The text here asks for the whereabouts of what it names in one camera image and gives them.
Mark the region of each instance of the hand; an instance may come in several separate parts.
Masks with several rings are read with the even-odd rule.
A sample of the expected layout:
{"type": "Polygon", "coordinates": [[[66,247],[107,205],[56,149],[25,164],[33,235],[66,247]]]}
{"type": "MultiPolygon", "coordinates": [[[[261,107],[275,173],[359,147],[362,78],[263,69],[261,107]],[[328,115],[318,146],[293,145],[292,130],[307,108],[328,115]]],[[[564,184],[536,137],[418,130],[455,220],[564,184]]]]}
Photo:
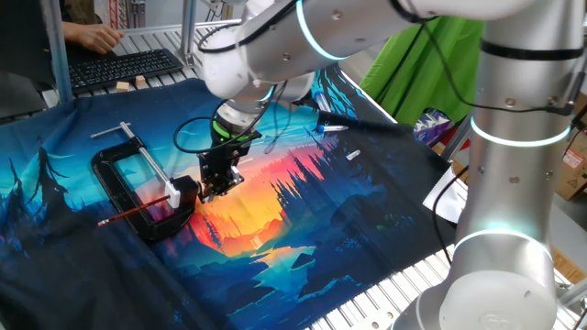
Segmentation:
{"type": "Polygon", "coordinates": [[[63,22],[63,35],[66,42],[78,44],[102,55],[112,51],[125,36],[123,32],[104,24],[85,26],[69,22],[63,22]]]}

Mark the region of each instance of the black cable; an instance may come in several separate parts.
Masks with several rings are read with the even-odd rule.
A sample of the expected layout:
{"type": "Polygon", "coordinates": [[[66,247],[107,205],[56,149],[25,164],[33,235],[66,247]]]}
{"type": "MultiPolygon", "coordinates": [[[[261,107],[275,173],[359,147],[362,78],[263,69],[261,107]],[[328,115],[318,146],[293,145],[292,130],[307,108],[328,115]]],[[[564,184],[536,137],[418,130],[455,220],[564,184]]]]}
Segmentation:
{"type": "MultiPolygon", "coordinates": [[[[412,0],[406,0],[406,2],[410,6],[410,10],[412,11],[412,14],[414,14],[417,17],[421,17],[418,14],[417,9],[415,8],[412,0]]],[[[442,64],[442,68],[443,68],[444,73],[447,75],[447,80],[449,81],[450,89],[455,94],[455,96],[457,96],[457,99],[459,101],[461,101],[463,104],[471,106],[471,107],[481,108],[481,109],[498,110],[498,111],[504,111],[504,112],[514,113],[514,114],[524,114],[524,113],[538,112],[538,111],[548,111],[551,113],[559,113],[564,110],[564,108],[557,108],[554,106],[544,106],[544,107],[529,108],[529,109],[524,109],[524,110],[513,110],[513,109],[506,109],[506,108],[502,108],[502,107],[498,107],[498,106],[487,106],[487,105],[474,104],[474,103],[465,101],[465,99],[461,96],[459,89],[457,88],[457,84],[455,84],[455,80],[452,77],[452,72],[450,71],[449,64],[447,63],[447,60],[442,55],[442,49],[438,45],[436,38],[434,38],[432,31],[430,31],[430,29],[428,28],[427,21],[420,18],[419,22],[422,24],[422,28],[424,29],[424,31],[428,34],[428,38],[430,40],[430,43],[432,44],[432,47],[435,49],[436,53],[438,54],[438,56],[440,58],[440,63],[442,64]]]]}
{"type": "Polygon", "coordinates": [[[289,111],[289,115],[287,117],[287,124],[285,124],[285,127],[283,128],[282,132],[281,133],[279,132],[278,127],[277,127],[277,108],[278,108],[279,101],[282,99],[283,92],[285,92],[286,85],[287,85],[287,81],[285,81],[283,83],[282,89],[280,90],[280,93],[277,96],[277,99],[275,99],[275,103],[273,105],[273,124],[275,127],[275,137],[273,138],[273,141],[263,151],[265,154],[269,154],[273,151],[273,149],[275,148],[275,145],[277,145],[277,140],[283,135],[283,133],[285,133],[285,131],[289,128],[290,123],[292,122],[292,104],[290,103],[290,109],[289,109],[290,111],[289,111]]]}
{"type": "Polygon", "coordinates": [[[582,130],[578,130],[577,133],[575,133],[575,135],[572,137],[572,139],[569,142],[569,145],[567,146],[567,148],[565,149],[565,153],[562,154],[562,158],[564,159],[565,156],[567,156],[567,152],[569,152],[570,146],[572,146],[572,143],[575,142],[575,138],[577,138],[579,136],[579,134],[582,132],[582,130]]]}
{"type": "Polygon", "coordinates": [[[203,149],[199,149],[199,150],[193,150],[193,149],[187,149],[187,148],[183,148],[179,145],[179,143],[177,142],[177,137],[179,136],[180,132],[182,131],[182,129],[192,123],[193,121],[196,120],[200,120],[200,119],[205,119],[208,118],[210,119],[210,126],[212,126],[212,123],[214,121],[214,118],[216,116],[216,112],[218,111],[218,109],[220,108],[220,106],[222,106],[224,103],[226,103],[228,100],[222,100],[222,102],[220,102],[218,104],[218,106],[216,107],[216,109],[214,110],[214,113],[212,114],[212,117],[196,117],[196,118],[192,118],[189,120],[184,121],[181,125],[179,125],[179,127],[177,127],[177,129],[175,129],[175,133],[173,133],[173,145],[180,150],[181,152],[185,152],[185,153],[191,153],[191,154],[200,154],[200,153],[204,153],[204,152],[210,152],[212,150],[216,150],[219,148],[223,148],[226,145],[233,143],[234,141],[238,140],[239,138],[244,137],[246,134],[249,133],[249,131],[255,127],[255,125],[257,125],[257,123],[259,123],[260,119],[263,117],[263,115],[265,114],[265,112],[267,111],[267,109],[269,109],[269,106],[271,105],[271,99],[273,98],[273,95],[275,94],[275,88],[271,88],[271,94],[269,95],[269,100],[265,103],[265,106],[263,107],[263,109],[260,111],[259,115],[257,115],[257,117],[252,121],[252,123],[250,123],[243,131],[242,133],[238,134],[237,136],[231,138],[230,140],[228,140],[227,142],[221,143],[215,147],[212,148],[203,148],[203,149]]]}
{"type": "Polygon", "coordinates": [[[208,10],[208,15],[205,17],[205,21],[206,21],[206,22],[209,22],[209,21],[210,21],[210,15],[211,15],[211,14],[212,14],[212,8],[210,8],[210,9],[208,10]]]}
{"type": "Polygon", "coordinates": [[[469,170],[469,165],[465,166],[465,168],[462,169],[459,172],[459,174],[457,174],[457,176],[455,176],[454,178],[452,178],[452,180],[449,182],[449,184],[447,184],[440,191],[440,193],[438,194],[437,199],[434,201],[434,205],[432,206],[432,222],[434,223],[434,229],[437,232],[438,240],[440,241],[440,245],[442,246],[442,250],[444,251],[444,255],[447,257],[447,261],[449,262],[449,265],[452,265],[452,260],[450,259],[449,252],[447,251],[447,245],[445,244],[444,239],[442,238],[442,234],[440,234],[440,227],[438,226],[438,219],[437,219],[437,207],[438,207],[438,202],[440,202],[440,198],[442,197],[442,195],[444,193],[447,192],[447,190],[450,188],[450,186],[452,185],[452,183],[456,182],[468,170],[469,170]]]}
{"type": "MultiPolygon", "coordinates": [[[[395,76],[399,73],[400,69],[402,69],[402,67],[404,66],[404,63],[407,61],[407,57],[412,52],[412,49],[414,48],[415,43],[420,38],[420,34],[422,34],[423,29],[424,29],[424,26],[421,26],[420,29],[418,29],[418,32],[415,34],[415,37],[412,40],[412,43],[410,43],[410,46],[408,46],[407,50],[405,51],[404,56],[402,57],[400,62],[397,64],[397,67],[395,67],[395,70],[393,71],[392,76],[389,79],[389,83],[393,83],[393,79],[395,79],[395,76]]],[[[393,110],[393,114],[392,114],[393,118],[395,118],[395,116],[397,116],[397,113],[400,111],[400,107],[401,107],[401,103],[395,107],[395,110],[393,110]]]]}
{"type": "MultiPolygon", "coordinates": [[[[277,12],[275,14],[275,16],[273,16],[272,18],[267,20],[267,22],[263,23],[263,25],[260,26],[255,31],[253,31],[253,33],[251,33],[250,35],[248,35],[247,37],[245,37],[244,39],[239,41],[238,46],[239,47],[245,46],[245,45],[249,44],[251,41],[253,41],[254,39],[260,37],[263,33],[267,32],[271,26],[277,24],[279,21],[281,21],[284,17],[286,17],[295,8],[295,3],[297,1],[298,0],[291,0],[279,12],[277,12]]],[[[225,29],[225,28],[233,28],[233,27],[238,27],[238,26],[240,26],[240,23],[232,23],[232,24],[227,24],[227,25],[224,25],[221,27],[214,28],[210,32],[206,33],[200,39],[200,41],[198,42],[198,50],[200,50],[203,53],[211,53],[211,54],[217,54],[217,53],[222,53],[222,52],[234,50],[237,47],[236,43],[232,44],[232,45],[225,46],[225,47],[217,48],[217,49],[204,49],[202,47],[202,45],[204,45],[204,43],[208,40],[208,38],[210,38],[213,34],[217,33],[218,31],[225,29]]]]}
{"type": "Polygon", "coordinates": [[[218,17],[218,18],[222,17],[222,11],[223,10],[224,10],[224,3],[222,3],[222,6],[220,6],[220,15],[217,15],[216,14],[217,10],[215,10],[214,16],[212,17],[212,20],[214,20],[214,17],[218,17]]]}

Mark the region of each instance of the pencil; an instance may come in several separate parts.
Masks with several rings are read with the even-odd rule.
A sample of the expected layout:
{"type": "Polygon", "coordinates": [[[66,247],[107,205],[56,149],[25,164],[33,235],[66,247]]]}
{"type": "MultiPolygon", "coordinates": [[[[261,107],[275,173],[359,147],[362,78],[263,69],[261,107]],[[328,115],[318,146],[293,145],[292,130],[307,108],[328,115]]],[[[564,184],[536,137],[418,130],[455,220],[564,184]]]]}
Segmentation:
{"type": "Polygon", "coordinates": [[[167,195],[167,196],[163,196],[163,197],[161,197],[161,198],[158,198],[158,199],[156,199],[156,200],[154,200],[154,201],[151,201],[151,202],[148,202],[148,203],[144,203],[143,205],[141,205],[141,206],[137,206],[137,207],[135,207],[134,209],[130,209],[130,210],[128,210],[128,211],[125,211],[125,212],[123,212],[123,213],[121,213],[121,214],[117,214],[117,215],[115,215],[115,216],[109,217],[109,218],[107,218],[106,220],[102,220],[102,221],[100,221],[100,222],[98,223],[98,226],[103,226],[103,225],[105,225],[105,224],[107,224],[107,223],[111,223],[111,222],[113,222],[113,221],[116,221],[116,220],[122,219],[123,217],[125,217],[125,216],[127,216],[127,215],[132,215],[132,214],[134,214],[135,212],[138,212],[138,211],[140,211],[140,210],[146,209],[146,208],[147,208],[147,207],[149,207],[149,206],[153,206],[154,204],[161,203],[161,202],[163,202],[163,201],[166,201],[166,200],[168,200],[168,199],[170,199],[170,196],[169,196],[169,195],[167,195]]]}

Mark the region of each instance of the cardboard box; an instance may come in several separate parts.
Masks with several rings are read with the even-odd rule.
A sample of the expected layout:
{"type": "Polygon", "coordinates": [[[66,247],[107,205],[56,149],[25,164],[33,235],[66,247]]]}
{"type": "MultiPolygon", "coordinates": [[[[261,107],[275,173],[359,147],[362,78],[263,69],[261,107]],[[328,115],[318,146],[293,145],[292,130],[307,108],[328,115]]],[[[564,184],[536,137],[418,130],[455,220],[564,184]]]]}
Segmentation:
{"type": "MultiPolygon", "coordinates": [[[[585,106],[587,106],[587,95],[584,93],[580,93],[579,97],[577,97],[577,102],[575,104],[575,110],[573,114],[577,115],[585,106]]],[[[587,124],[587,115],[583,118],[582,122],[587,124]]]]}
{"type": "Polygon", "coordinates": [[[587,134],[579,133],[563,158],[557,193],[567,201],[587,187],[587,134]]]}

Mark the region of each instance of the blue light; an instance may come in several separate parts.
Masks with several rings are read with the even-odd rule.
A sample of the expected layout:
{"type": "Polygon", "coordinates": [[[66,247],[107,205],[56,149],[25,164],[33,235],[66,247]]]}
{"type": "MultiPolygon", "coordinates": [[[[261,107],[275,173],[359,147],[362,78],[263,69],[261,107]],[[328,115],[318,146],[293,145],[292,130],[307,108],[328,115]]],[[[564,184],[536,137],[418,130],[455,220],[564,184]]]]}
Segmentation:
{"type": "Polygon", "coordinates": [[[271,89],[267,92],[267,95],[265,95],[265,97],[263,97],[262,99],[260,99],[258,102],[264,102],[269,100],[269,98],[271,97],[271,94],[273,93],[273,90],[275,89],[275,85],[273,85],[271,87],[271,89]]]}
{"type": "Polygon", "coordinates": [[[320,47],[320,45],[318,45],[317,41],[314,39],[314,37],[312,36],[312,33],[310,32],[310,28],[308,27],[307,23],[305,22],[304,1],[303,0],[297,0],[297,3],[295,4],[295,11],[297,12],[297,20],[300,22],[300,28],[302,29],[302,32],[304,32],[305,38],[308,40],[308,42],[314,48],[314,50],[318,52],[318,54],[324,56],[325,58],[327,58],[329,60],[333,60],[333,61],[342,61],[342,60],[346,59],[346,57],[340,58],[340,57],[331,55],[327,51],[325,51],[322,47],[320,47]]]}
{"type": "Polygon", "coordinates": [[[509,146],[509,147],[519,147],[519,148],[535,148],[535,147],[548,146],[553,143],[557,143],[557,142],[561,141],[562,139],[566,138],[570,133],[570,127],[567,127],[567,129],[565,129],[562,133],[558,134],[555,137],[551,137],[551,138],[547,138],[547,139],[543,139],[543,140],[538,140],[538,141],[513,141],[513,140],[508,140],[505,138],[494,137],[488,133],[483,132],[477,126],[477,124],[475,124],[475,121],[473,119],[471,119],[471,127],[473,128],[475,133],[477,133],[480,137],[482,137],[486,140],[489,140],[489,141],[492,141],[494,143],[498,143],[501,145],[509,146]]]}
{"type": "Polygon", "coordinates": [[[459,248],[466,241],[470,240],[471,238],[479,237],[479,236],[483,236],[483,235],[509,235],[509,236],[521,237],[525,240],[528,240],[536,248],[541,248],[550,257],[550,260],[553,260],[548,249],[545,248],[540,242],[538,242],[537,240],[535,240],[534,238],[532,238],[528,235],[525,235],[525,234],[522,234],[522,233],[519,233],[519,232],[516,232],[513,230],[508,230],[508,229],[486,229],[486,230],[481,230],[476,233],[467,235],[462,240],[460,240],[459,243],[457,243],[457,245],[455,246],[455,253],[457,253],[456,252],[457,248],[459,248]]]}

